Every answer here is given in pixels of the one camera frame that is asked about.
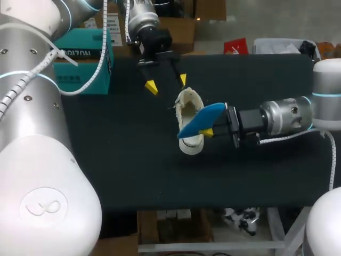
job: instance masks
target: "red label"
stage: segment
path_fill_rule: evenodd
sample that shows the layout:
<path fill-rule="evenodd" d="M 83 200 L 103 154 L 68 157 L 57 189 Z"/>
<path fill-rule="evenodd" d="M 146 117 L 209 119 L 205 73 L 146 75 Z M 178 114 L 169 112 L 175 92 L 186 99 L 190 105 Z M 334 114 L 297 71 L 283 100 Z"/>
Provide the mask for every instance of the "red label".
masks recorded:
<path fill-rule="evenodd" d="M 245 38 L 236 39 L 224 43 L 224 54 L 248 55 L 247 43 Z"/>

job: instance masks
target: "black mat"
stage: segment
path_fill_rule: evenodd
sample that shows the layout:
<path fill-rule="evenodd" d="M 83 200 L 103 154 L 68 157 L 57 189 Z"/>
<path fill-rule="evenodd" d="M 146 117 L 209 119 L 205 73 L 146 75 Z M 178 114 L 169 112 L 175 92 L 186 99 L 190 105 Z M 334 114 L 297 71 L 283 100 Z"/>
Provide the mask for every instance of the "black mat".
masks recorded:
<path fill-rule="evenodd" d="M 205 139 L 201 154 L 187 156 L 176 139 L 172 106 L 179 88 L 170 69 L 154 69 L 160 90 L 154 97 L 143 88 L 133 60 L 114 65 L 109 95 L 63 101 L 75 156 L 104 212 L 305 206 L 328 190 L 330 142 L 318 133 L 244 150 L 234 149 L 229 138 Z M 228 101 L 240 109 L 310 94 L 312 67 L 303 55 L 182 60 L 188 84 L 205 104 Z M 340 145 L 341 136 L 335 139 Z"/>

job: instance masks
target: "white shoe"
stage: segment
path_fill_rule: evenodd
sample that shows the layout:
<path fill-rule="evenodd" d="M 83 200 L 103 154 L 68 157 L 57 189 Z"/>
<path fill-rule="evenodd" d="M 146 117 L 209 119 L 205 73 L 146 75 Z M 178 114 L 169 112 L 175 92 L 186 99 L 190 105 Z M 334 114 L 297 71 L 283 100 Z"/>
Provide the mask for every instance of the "white shoe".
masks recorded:
<path fill-rule="evenodd" d="M 204 107 L 199 94 L 190 87 L 183 90 L 175 101 L 176 118 L 180 130 L 193 120 L 199 110 Z M 181 151 L 188 155 L 196 155 L 204 147 L 204 136 L 202 134 L 179 140 Z"/>

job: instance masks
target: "blue sponge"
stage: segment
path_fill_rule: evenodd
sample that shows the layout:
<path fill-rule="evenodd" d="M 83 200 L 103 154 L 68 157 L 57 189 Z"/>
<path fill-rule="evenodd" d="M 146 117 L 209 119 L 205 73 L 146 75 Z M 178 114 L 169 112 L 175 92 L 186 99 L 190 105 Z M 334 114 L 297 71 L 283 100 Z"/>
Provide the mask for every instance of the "blue sponge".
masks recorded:
<path fill-rule="evenodd" d="M 199 134 L 201 130 L 212 128 L 215 121 L 226 109 L 224 103 L 215 103 L 201 109 L 177 135 L 179 139 L 193 137 Z"/>

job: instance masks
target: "white cable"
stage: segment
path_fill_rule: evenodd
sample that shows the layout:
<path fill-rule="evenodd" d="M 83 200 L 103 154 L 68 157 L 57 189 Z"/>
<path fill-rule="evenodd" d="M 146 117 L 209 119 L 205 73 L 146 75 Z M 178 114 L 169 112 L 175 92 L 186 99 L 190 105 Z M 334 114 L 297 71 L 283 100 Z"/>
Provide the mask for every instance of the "white cable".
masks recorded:
<path fill-rule="evenodd" d="M 97 75 L 101 71 L 101 68 L 102 68 L 102 65 L 103 65 L 103 62 L 104 62 L 104 58 L 105 58 L 106 49 L 107 49 L 107 17 L 108 17 L 108 0 L 104 0 L 103 1 L 103 42 L 102 42 L 102 52 L 101 52 L 100 61 L 99 61 L 98 65 L 97 65 L 95 73 L 92 75 L 92 77 L 89 79 L 89 81 L 87 81 L 81 88 L 79 88 L 76 91 L 66 92 L 66 91 L 63 91 L 63 90 L 59 89 L 59 91 L 60 91 L 60 93 L 62 95 L 74 96 L 74 95 L 80 94 L 81 92 L 83 92 L 85 89 L 87 89 L 92 84 L 92 82 L 96 79 Z"/>
<path fill-rule="evenodd" d="M 22 29 L 22 30 L 26 30 L 29 31 L 31 33 L 36 34 L 37 36 L 39 36 L 41 39 L 43 39 L 44 41 L 46 41 L 52 48 L 54 48 L 57 52 L 58 55 L 61 56 L 61 58 L 66 59 L 67 61 L 69 61 L 71 64 L 78 66 L 78 63 L 75 62 L 73 59 L 71 59 L 70 57 L 66 56 L 63 50 L 59 50 L 57 48 L 57 46 L 55 46 L 51 40 L 49 40 L 43 33 L 39 32 L 38 30 L 34 29 L 33 27 L 27 26 L 25 24 L 20 24 L 20 23 L 6 23 L 6 24 L 2 24 L 0 25 L 0 30 L 5 29 L 5 28 L 18 28 L 18 29 Z"/>
<path fill-rule="evenodd" d="M 63 58 L 65 56 L 64 51 L 57 51 L 53 49 L 49 52 L 44 60 L 39 63 L 34 69 L 26 73 L 15 85 L 12 87 L 4 98 L 0 101 L 0 119 L 3 117 L 5 111 L 14 100 L 27 86 L 27 84 L 41 71 L 43 71 L 47 66 L 49 66 L 55 58 Z"/>
<path fill-rule="evenodd" d="M 260 144 L 262 145 L 262 144 L 272 143 L 272 142 L 276 142 L 276 141 L 290 140 L 290 139 L 293 139 L 295 137 L 301 136 L 303 134 L 307 134 L 309 132 L 318 132 L 318 131 L 320 131 L 320 130 L 313 128 L 313 129 L 303 131 L 303 132 L 299 132 L 299 133 L 296 133 L 296 134 L 293 134 L 290 136 L 261 140 Z M 334 187 L 334 178 L 335 178 L 335 169 L 336 169 L 336 144 L 335 144 L 334 137 L 332 136 L 332 134 L 329 131 L 320 131 L 320 133 L 321 133 L 321 136 L 323 136 L 323 137 L 326 134 L 328 136 L 328 138 L 330 139 L 330 143 L 331 143 L 331 171 L 330 171 L 330 179 L 329 179 L 329 190 L 332 190 Z"/>
<path fill-rule="evenodd" d="M 129 35 L 130 1 L 131 0 L 126 0 L 126 19 L 124 22 L 124 30 L 125 30 L 125 34 L 126 34 L 127 43 L 131 42 L 130 35 Z"/>

